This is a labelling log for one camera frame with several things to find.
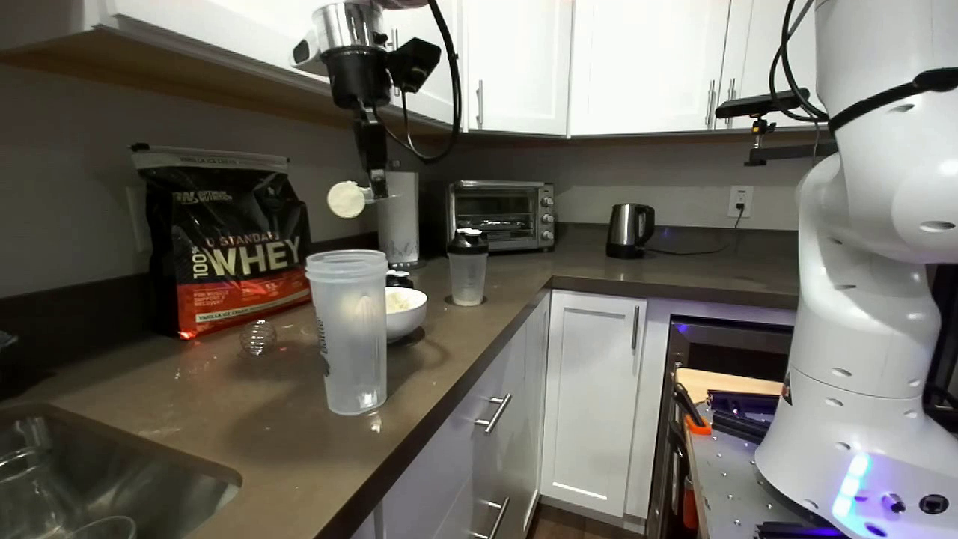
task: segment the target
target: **white wall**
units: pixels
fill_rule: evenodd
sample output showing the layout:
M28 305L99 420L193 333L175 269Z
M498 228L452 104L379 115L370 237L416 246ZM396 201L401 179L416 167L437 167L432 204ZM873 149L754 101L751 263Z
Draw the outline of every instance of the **white wall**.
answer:
M147 269L135 141L290 156L314 240L370 231L322 204L361 165L346 126L0 68L0 300Z
M561 222L605 225L618 201L654 204L663 225L732 228L732 186L754 186L742 228L795 231L808 159L742 167L747 135L464 144L426 176L524 176L557 186Z

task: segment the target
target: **gray countertop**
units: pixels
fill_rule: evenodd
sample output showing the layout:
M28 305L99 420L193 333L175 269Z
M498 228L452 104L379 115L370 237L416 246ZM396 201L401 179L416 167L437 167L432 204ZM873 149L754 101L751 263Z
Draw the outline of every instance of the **gray countertop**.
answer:
M194 535L347 535L416 457L548 287L646 300L798 305L795 233L669 231L658 252L605 257L605 228L570 228L555 252L488 263L488 302L446 302L446 260L413 269L432 297L420 339L391 348L391 402L370 415L325 409L314 314L269 317L280 341L251 356L250 327L199 341L145 339L36 387L54 405L244 475Z

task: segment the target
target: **white bowl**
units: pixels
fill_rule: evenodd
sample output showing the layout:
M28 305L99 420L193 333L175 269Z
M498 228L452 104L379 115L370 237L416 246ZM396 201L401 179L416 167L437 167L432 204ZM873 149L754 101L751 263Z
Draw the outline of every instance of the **white bowl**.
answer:
M429 297L413 287L386 287L386 341L416 333L426 320Z

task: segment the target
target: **sink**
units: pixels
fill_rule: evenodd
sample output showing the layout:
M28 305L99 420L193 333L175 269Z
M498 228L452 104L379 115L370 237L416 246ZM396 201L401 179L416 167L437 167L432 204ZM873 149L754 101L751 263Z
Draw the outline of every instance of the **sink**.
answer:
M0 409L0 507L25 514L36 475L67 520L129 514L139 539L185 535L241 495L241 472L60 406Z

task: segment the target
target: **electric kettle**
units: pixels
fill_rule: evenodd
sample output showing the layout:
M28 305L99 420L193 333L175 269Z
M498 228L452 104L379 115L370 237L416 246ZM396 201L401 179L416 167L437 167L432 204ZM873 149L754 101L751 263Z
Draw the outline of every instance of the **electric kettle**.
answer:
M611 257L642 257L645 242L655 233L655 209L645 204L614 204L608 219L605 252Z

